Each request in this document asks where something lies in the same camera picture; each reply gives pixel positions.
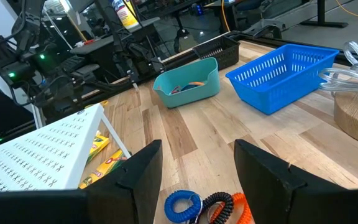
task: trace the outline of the red item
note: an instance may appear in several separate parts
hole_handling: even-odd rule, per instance
[[[84,42],[84,45],[92,44],[93,42],[94,42],[94,39],[92,39],[92,40],[87,40],[86,42]]]

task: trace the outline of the desk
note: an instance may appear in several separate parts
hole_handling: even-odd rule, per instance
[[[239,24],[237,21],[237,11],[236,11],[236,5],[241,3],[244,0],[236,0],[233,2],[225,2],[224,3],[224,13],[226,16],[227,24],[229,25],[230,30],[239,30]],[[212,2],[210,4],[205,5],[204,7],[209,7],[214,10],[215,16],[219,15],[219,18],[221,20],[222,25],[222,33],[227,32],[226,25],[223,20],[222,15],[222,1],[217,0],[215,2]]]
[[[114,38],[111,35],[109,37],[97,40],[91,44],[87,44],[82,47],[76,47],[74,49],[71,49],[70,53],[77,54],[77,55],[87,55],[113,42],[114,42]]]
[[[91,44],[82,47],[76,47],[70,50],[70,53],[85,56],[87,61],[98,64],[99,69],[94,71],[96,78],[100,81],[105,81],[105,77],[109,82],[113,82],[119,78],[119,70],[113,63],[114,38],[112,35],[109,37],[99,39]]]
[[[136,153],[153,139],[162,140],[155,223],[171,223],[163,205],[175,190],[193,190],[203,198],[218,191],[242,191],[233,159],[235,139],[245,139],[348,189],[358,188],[358,141],[334,122],[329,93],[317,90],[266,116],[241,101],[225,77],[271,50],[241,41],[239,62],[219,72],[221,91],[205,100],[168,110],[152,90],[153,81],[140,85],[138,93],[131,89],[109,99],[104,112],[128,150]],[[106,134],[103,127],[99,130]],[[108,145],[87,165],[83,177],[116,149],[115,143]]]

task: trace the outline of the orange cable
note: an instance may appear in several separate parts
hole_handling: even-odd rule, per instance
[[[233,195],[233,202],[234,202],[234,207],[238,207],[239,205],[244,204],[242,214],[241,214],[239,220],[237,221],[237,224],[250,223],[252,220],[252,214],[251,214],[251,210],[248,206],[246,196],[243,193],[235,193]],[[221,213],[223,206],[224,206],[224,202],[222,202],[221,205],[222,206],[219,206],[218,208],[216,208],[215,212],[213,213],[213,215],[211,217],[211,223]]]
[[[345,12],[349,13],[350,15],[357,16],[357,17],[358,17],[358,15],[357,15],[356,13],[353,13],[353,12],[348,11],[347,9],[345,9],[345,8],[342,6],[342,4],[341,4],[341,3],[339,3],[339,1],[338,1],[338,0],[335,0],[335,1],[336,1],[336,3],[338,3],[339,7],[341,7],[341,8],[343,9],[343,11],[345,11]]]
[[[222,15],[223,15],[224,23],[226,24],[227,31],[230,32],[230,28],[229,28],[229,25],[227,24],[226,15],[224,13],[224,8],[223,7],[224,7],[224,0],[222,0]]]

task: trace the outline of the black desk leg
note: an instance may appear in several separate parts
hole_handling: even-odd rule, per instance
[[[179,18],[179,12],[175,12],[174,14],[173,14],[173,16],[175,16],[175,19],[177,20],[177,22],[178,22],[178,25],[179,25],[179,29],[183,29],[183,25],[181,24],[181,20],[180,20],[180,18]]]
[[[221,21],[221,28],[220,33],[224,34],[227,32],[226,24],[224,23],[223,13],[220,7],[214,7],[214,14],[215,16],[219,14],[219,20]],[[237,12],[234,6],[225,7],[224,8],[224,15],[226,16],[227,24],[230,30],[239,30],[239,23],[237,21]]]
[[[301,22],[301,25],[305,26],[321,26],[321,27],[335,27],[335,28],[345,28],[347,27],[347,22],[326,22],[326,6],[324,0],[317,1],[317,21],[304,21]]]

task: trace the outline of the yellow box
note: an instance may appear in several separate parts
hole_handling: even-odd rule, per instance
[[[124,155],[121,149],[118,149],[109,159],[100,164],[100,166],[95,171],[93,171],[87,178],[85,178],[85,180],[83,180],[78,187],[84,189],[85,187],[98,181],[100,178],[104,177],[112,170],[120,166],[125,160],[127,160],[127,157]]]
[[[110,143],[110,140],[104,136],[96,135],[93,139],[93,144],[91,150],[89,151],[88,160],[86,163],[88,164],[104,147],[106,147]]]

